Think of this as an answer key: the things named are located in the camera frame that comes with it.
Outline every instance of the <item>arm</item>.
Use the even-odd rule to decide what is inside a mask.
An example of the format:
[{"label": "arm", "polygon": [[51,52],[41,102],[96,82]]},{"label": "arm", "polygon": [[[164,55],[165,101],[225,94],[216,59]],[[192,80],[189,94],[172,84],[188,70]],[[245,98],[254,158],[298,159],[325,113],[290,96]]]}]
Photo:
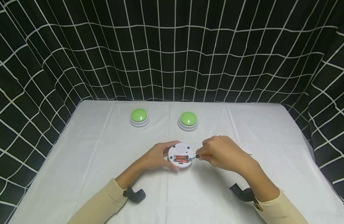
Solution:
[{"label": "arm", "polygon": [[212,166],[240,174],[249,184],[261,210],[257,210],[267,224],[307,224],[307,221],[282,191],[271,182],[259,163],[245,153],[227,136],[213,136],[203,141],[196,154]]},{"label": "arm", "polygon": [[153,146],[116,179],[111,179],[104,188],[92,196],[67,224],[104,224],[124,205],[127,198],[123,196],[123,192],[132,186],[143,171],[158,167],[168,167],[178,171],[178,167],[163,158],[168,155],[169,148],[177,143],[179,141],[158,143]]}]

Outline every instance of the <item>long sleeve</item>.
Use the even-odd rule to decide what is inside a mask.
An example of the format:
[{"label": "long sleeve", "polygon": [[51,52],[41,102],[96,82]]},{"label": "long sleeve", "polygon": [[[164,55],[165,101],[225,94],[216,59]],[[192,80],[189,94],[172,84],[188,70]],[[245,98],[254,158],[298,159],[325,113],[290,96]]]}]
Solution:
[{"label": "long sleeve", "polygon": [[115,179],[111,179],[71,217],[67,224],[104,224],[126,202],[124,190]]},{"label": "long sleeve", "polygon": [[261,210],[256,209],[267,224],[307,224],[308,222],[295,208],[282,190],[280,195],[271,201],[259,202]]}]

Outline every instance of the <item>green button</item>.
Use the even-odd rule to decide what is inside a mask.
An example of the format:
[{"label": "green button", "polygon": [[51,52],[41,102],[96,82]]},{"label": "green button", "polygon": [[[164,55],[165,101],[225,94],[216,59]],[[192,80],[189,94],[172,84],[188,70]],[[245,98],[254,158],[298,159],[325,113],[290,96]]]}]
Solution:
[{"label": "green button", "polygon": [[131,113],[131,119],[134,122],[143,122],[147,118],[147,111],[145,109],[136,109]]},{"label": "green button", "polygon": [[184,112],[179,118],[181,123],[186,126],[193,126],[196,124],[196,115],[192,112]]}]

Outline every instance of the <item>screwdriver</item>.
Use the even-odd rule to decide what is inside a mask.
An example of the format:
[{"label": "screwdriver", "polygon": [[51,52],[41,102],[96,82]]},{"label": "screwdriver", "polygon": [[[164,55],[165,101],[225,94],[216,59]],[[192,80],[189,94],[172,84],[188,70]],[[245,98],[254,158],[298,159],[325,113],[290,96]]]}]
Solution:
[{"label": "screwdriver", "polygon": [[210,152],[206,152],[206,153],[202,153],[202,154],[197,154],[197,155],[194,156],[193,158],[190,158],[190,159],[188,160],[188,162],[194,160],[195,158],[198,159],[200,156],[204,156],[204,155],[211,155],[211,153],[210,153]]}]

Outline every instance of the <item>black curtain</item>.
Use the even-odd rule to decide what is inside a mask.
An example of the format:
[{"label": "black curtain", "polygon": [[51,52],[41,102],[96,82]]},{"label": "black curtain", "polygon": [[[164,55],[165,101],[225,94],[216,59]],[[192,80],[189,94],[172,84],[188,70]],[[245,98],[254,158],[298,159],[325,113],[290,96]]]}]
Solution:
[{"label": "black curtain", "polygon": [[344,0],[0,0],[0,223],[85,99],[281,103],[344,201]]}]

